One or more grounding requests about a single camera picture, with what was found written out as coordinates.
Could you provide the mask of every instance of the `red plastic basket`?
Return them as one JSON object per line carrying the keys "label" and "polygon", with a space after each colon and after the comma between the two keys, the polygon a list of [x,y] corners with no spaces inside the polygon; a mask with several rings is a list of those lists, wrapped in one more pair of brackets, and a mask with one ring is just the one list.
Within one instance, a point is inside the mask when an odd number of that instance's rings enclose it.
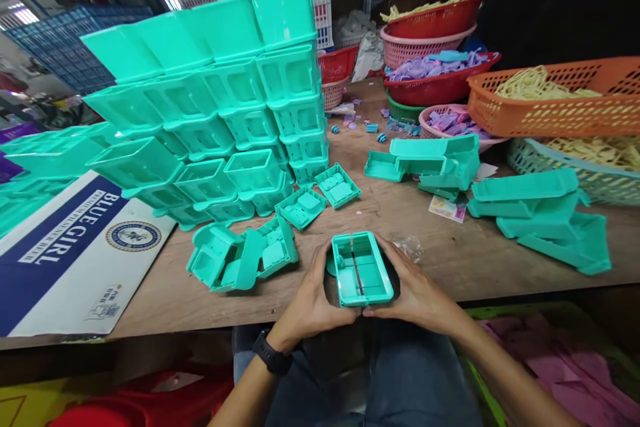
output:
{"label": "red plastic basket", "polygon": [[488,62],[437,77],[400,82],[389,81],[388,78],[385,78],[385,88],[389,89],[391,98],[402,105],[429,107],[430,105],[452,103],[469,94],[471,88],[467,83],[467,78],[488,72],[502,58],[500,53],[488,52],[488,55],[494,55],[492,60]]}
{"label": "red plastic basket", "polygon": [[402,38],[455,35],[469,28],[482,0],[464,0],[391,20],[387,33]]}
{"label": "red plastic basket", "polygon": [[353,72],[359,47],[338,50],[318,57],[322,83],[333,83],[349,77]]}

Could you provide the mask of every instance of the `circular seal logo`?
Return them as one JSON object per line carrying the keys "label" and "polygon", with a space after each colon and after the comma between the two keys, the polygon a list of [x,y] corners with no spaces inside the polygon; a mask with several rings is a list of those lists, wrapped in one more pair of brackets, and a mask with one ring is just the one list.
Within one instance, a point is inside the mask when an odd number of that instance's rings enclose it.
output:
{"label": "circular seal logo", "polygon": [[142,252],[160,243],[162,234],[147,222],[121,222],[107,232],[107,242],[126,252]]}

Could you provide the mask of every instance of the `green plastic basket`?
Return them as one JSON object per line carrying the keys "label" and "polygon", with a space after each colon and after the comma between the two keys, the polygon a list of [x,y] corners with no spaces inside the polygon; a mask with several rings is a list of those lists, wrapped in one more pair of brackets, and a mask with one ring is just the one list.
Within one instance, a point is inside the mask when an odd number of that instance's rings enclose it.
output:
{"label": "green plastic basket", "polygon": [[520,174],[568,167],[592,202],[640,205],[640,173],[580,160],[529,138],[511,140],[507,161]]}

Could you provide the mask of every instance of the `small teal plastic tray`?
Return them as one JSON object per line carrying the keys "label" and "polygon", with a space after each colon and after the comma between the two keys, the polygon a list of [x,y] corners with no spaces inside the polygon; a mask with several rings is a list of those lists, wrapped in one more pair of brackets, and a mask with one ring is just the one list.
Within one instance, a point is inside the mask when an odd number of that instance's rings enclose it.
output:
{"label": "small teal plastic tray", "polygon": [[316,175],[315,181],[334,209],[342,207],[362,194],[362,191],[353,183],[353,180],[349,178],[339,163],[335,163],[329,170]]}
{"label": "small teal plastic tray", "polygon": [[335,236],[331,246],[341,307],[365,307],[391,301],[391,280],[371,232]]}
{"label": "small teal plastic tray", "polygon": [[283,216],[298,230],[304,230],[325,209],[327,199],[308,187],[303,187],[275,206],[276,214]]}

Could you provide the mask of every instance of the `small plastic part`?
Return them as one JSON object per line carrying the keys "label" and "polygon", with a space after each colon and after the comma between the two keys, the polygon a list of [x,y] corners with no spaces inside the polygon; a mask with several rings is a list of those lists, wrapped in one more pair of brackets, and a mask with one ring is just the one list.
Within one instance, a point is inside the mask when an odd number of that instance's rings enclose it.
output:
{"label": "small plastic part", "polygon": [[391,301],[391,280],[371,232],[335,236],[331,246],[341,307],[365,307]]}
{"label": "small plastic part", "polygon": [[365,165],[365,176],[399,182],[405,172],[396,168],[396,157],[386,152],[369,151],[369,159]]}
{"label": "small plastic part", "polygon": [[353,180],[349,178],[339,163],[335,163],[329,170],[316,175],[315,181],[334,209],[339,209],[362,194],[362,191],[353,183]]}
{"label": "small plastic part", "polygon": [[326,206],[327,199],[309,187],[303,187],[278,203],[275,211],[302,231],[320,215]]}
{"label": "small plastic part", "polygon": [[258,269],[258,278],[270,277],[287,264],[298,261],[293,229],[281,216],[273,216],[257,231],[266,242],[265,249],[262,251],[262,268]]}

